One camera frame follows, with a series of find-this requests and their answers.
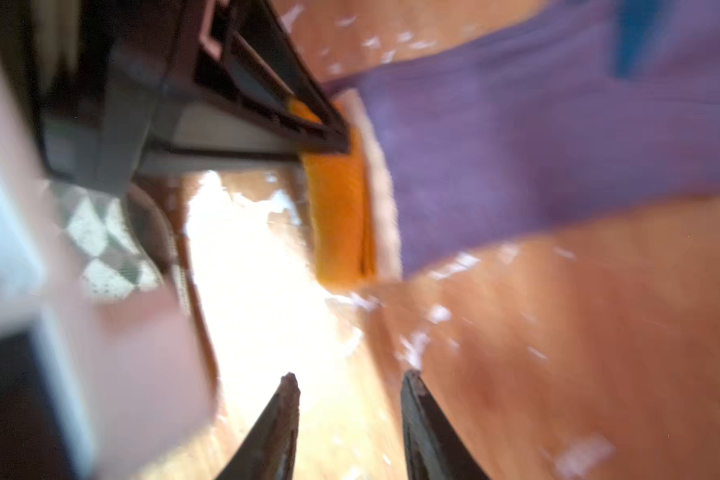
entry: wooden floor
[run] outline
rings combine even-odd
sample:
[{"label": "wooden floor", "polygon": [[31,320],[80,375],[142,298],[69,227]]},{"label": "wooden floor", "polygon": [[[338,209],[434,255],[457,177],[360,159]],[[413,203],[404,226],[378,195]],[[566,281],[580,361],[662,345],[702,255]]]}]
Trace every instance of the wooden floor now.
[{"label": "wooden floor", "polygon": [[[275,4],[305,8],[292,34],[320,79],[335,63],[346,73],[393,49],[394,60],[432,53],[539,7]],[[376,35],[380,48],[362,45]],[[493,478],[720,478],[720,197],[486,246],[467,271],[425,271],[353,305],[314,282],[298,172],[182,182],[220,413],[142,478],[213,478],[288,371],[302,390],[298,480],[405,478],[398,394],[418,354]]]}]

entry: purple towel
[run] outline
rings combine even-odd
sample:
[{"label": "purple towel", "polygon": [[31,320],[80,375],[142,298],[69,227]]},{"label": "purple towel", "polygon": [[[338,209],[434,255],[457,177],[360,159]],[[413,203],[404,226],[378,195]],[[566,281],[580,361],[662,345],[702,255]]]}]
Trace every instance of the purple towel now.
[{"label": "purple towel", "polygon": [[615,78],[614,0],[562,2],[360,91],[392,173],[405,275],[460,250],[720,193],[720,0],[666,7]]}]

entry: checkered fabric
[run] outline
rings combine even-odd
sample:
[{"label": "checkered fabric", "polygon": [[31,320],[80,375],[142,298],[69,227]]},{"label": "checkered fabric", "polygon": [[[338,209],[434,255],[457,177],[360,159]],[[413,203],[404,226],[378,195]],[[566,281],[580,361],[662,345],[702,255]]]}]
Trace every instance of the checkered fabric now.
[{"label": "checkered fabric", "polygon": [[80,277],[98,302],[153,290],[163,277],[141,248],[117,197],[58,181],[50,182],[58,225],[80,255]]}]

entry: purple fabric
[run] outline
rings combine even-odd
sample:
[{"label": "purple fabric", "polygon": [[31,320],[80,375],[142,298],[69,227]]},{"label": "purple fabric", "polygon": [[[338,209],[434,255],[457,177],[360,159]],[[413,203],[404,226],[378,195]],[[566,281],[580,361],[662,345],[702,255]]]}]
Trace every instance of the purple fabric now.
[{"label": "purple fabric", "polygon": [[668,5],[613,76],[613,0],[352,80],[392,172],[406,275],[460,250],[720,193],[720,0]]}]

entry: orange cloth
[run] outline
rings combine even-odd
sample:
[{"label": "orange cloth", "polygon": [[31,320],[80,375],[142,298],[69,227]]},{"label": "orange cloth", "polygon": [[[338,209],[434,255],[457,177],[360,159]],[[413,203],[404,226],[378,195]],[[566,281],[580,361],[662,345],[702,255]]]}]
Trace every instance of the orange cloth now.
[{"label": "orange cloth", "polygon": [[[344,113],[343,106],[336,108]],[[301,101],[290,109],[319,123]],[[328,290],[350,290],[376,274],[373,217],[360,132],[349,130],[348,154],[300,154],[307,174],[317,281]]]}]

